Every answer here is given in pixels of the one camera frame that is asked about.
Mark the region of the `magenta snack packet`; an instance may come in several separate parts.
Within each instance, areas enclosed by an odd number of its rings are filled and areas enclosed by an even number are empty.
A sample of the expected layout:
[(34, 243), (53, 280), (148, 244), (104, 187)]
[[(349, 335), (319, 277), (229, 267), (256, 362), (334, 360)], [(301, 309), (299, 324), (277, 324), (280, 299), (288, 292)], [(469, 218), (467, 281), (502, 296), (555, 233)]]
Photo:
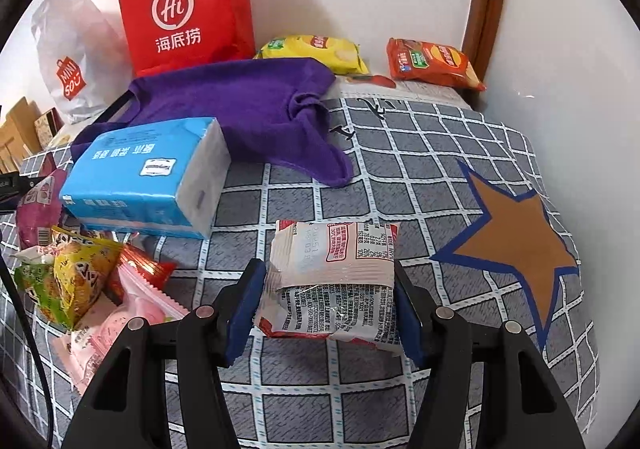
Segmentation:
[(66, 175), (64, 169), (52, 170), (18, 203), (15, 222), (22, 249), (45, 247), (51, 242), (52, 228), (58, 225), (61, 218), (60, 190)]

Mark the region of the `green snack packet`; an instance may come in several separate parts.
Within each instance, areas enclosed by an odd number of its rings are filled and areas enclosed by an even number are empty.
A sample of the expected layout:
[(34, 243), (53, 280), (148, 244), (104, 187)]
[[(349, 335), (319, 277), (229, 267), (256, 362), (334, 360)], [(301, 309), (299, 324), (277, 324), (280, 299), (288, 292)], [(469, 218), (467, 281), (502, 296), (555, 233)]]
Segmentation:
[(54, 256), (47, 247), (29, 247), (13, 257), (18, 261), (14, 270), (16, 286), (26, 292), (44, 317), (66, 330), (73, 326), (63, 309), (61, 287), (54, 276)]

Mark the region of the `pink snack packet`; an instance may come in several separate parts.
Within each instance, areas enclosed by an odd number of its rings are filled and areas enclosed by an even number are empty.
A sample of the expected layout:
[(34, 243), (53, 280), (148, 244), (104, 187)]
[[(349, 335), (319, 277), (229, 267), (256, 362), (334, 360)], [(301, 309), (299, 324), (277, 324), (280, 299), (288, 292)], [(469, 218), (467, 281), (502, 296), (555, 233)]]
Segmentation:
[(76, 328), (51, 342), (79, 395), (86, 391), (107, 351), (131, 319), (139, 317), (149, 325), (160, 325), (180, 320), (188, 313), (130, 265), (120, 265), (116, 275), (124, 288), (122, 303), (116, 306), (102, 294)]

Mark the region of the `yellow snack packet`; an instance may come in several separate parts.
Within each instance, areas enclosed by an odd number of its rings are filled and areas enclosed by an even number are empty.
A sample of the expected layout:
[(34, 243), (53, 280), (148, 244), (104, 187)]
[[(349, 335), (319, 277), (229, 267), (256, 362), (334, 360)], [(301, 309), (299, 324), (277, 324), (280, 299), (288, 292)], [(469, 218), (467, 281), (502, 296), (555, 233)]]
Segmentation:
[(122, 243), (53, 227), (51, 247), (63, 325), (73, 330), (100, 296), (118, 261)]

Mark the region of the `white red snack packet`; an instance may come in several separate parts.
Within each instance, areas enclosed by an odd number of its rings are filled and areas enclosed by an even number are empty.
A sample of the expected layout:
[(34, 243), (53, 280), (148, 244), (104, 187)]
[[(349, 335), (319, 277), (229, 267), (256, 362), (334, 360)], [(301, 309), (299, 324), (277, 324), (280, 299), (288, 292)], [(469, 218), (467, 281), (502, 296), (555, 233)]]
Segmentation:
[(394, 304), (399, 224), (279, 220), (255, 327), (401, 352)]

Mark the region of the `wooden furniture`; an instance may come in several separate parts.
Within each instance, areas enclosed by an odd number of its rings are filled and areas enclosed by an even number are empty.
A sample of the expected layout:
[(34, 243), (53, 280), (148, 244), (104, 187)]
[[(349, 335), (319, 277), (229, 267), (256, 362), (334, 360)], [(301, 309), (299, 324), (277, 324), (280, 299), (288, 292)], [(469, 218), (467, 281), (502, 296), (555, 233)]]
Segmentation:
[(17, 172), (32, 155), (47, 149), (63, 122), (55, 108), (39, 114), (34, 102), (22, 98), (1, 124), (2, 174)]

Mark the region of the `white plastic Miniso bag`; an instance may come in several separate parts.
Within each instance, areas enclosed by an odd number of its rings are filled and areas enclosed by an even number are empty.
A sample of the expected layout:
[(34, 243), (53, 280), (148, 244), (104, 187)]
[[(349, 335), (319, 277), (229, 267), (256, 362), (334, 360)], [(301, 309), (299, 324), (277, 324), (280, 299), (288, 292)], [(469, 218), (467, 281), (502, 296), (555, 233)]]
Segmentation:
[(64, 122), (106, 110), (132, 81), (126, 40), (91, 0), (44, 0), (32, 15), (40, 73)]

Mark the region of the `blue tissue pack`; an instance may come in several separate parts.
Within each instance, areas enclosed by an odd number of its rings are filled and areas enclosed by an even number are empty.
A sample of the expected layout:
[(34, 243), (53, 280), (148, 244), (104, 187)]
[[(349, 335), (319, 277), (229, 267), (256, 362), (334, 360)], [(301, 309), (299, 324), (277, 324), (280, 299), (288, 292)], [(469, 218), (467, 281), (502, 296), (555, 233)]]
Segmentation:
[(60, 199), (88, 229), (206, 239), (230, 163), (211, 117), (107, 131), (74, 162)]

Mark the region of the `grey checked bedsheet with stars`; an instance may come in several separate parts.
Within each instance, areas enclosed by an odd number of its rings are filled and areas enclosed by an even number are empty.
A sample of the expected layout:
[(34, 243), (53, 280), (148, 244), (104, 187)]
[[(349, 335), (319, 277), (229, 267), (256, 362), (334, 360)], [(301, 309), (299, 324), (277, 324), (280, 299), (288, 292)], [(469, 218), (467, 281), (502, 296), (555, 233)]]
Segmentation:
[(411, 283), (382, 318), (440, 335), (467, 325), (469, 375), (456, 417), (427, 396), (433, 351), (255, 330), (222, 373), (247, 448), (400, 448), (432, 406), (451, 448), (579, 448), (598, 389), (579, 257), (518, 131), (477, 112), (414, 98), (331, 100), (333, 134), (355, 169), (331, 189), (269, 164), (239, 166), (209, 239), (155, 239), (177, 261), (169, 292), (194, 306), (219, 296), (250, 258), (270, 253), (281, 218), (398, 224)]

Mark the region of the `red paper shopping bag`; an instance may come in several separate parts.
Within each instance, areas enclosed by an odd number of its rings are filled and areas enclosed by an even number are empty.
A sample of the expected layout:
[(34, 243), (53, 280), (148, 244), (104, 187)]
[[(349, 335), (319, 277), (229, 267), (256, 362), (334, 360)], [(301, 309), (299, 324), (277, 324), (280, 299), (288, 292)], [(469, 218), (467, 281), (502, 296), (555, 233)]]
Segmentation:
[(118, 0), (134, 76), (254, 56), (250, 0)]

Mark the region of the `purple cloth storage bin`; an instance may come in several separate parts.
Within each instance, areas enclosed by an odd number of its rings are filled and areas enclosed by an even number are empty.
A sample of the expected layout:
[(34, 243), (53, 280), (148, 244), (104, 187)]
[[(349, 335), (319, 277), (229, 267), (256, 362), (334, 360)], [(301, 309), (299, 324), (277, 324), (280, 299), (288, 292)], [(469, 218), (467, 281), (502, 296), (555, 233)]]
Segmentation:
[(127, 111), (113, 122), (98, 118), (70, 146), (78, 160), (107, 131), (178, 120), (218, 120), (231, 160), (270, 163), (303, 172), (326, 186), (346, 186), (352, 161), (329, 143), (330, 113), (322, 97), (335, 82), (311, 58), (250, 59), (212, 63), (139, 77), (126, 94)]

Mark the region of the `orange chips bag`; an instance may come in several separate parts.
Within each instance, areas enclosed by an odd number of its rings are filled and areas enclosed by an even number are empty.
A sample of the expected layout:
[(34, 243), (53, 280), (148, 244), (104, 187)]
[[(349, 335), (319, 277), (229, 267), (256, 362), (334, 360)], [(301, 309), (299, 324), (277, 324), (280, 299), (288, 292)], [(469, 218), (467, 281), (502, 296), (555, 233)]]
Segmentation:
[(386, 54), (392, 79), (474, 91), (486, 89), (468, 56), (457, 48), (391, 38), (386, 45)]

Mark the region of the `yellow chips bag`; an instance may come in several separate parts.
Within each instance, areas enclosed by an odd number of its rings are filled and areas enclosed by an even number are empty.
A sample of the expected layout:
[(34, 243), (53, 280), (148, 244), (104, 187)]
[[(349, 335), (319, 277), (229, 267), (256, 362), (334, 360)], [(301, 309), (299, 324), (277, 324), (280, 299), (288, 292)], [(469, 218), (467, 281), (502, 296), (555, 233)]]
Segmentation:
[(255, 59), (311, 58), (338, 75), (368, 75), (358, 46), (348, 39), (319, 35), (288, 35), (271, 39)]

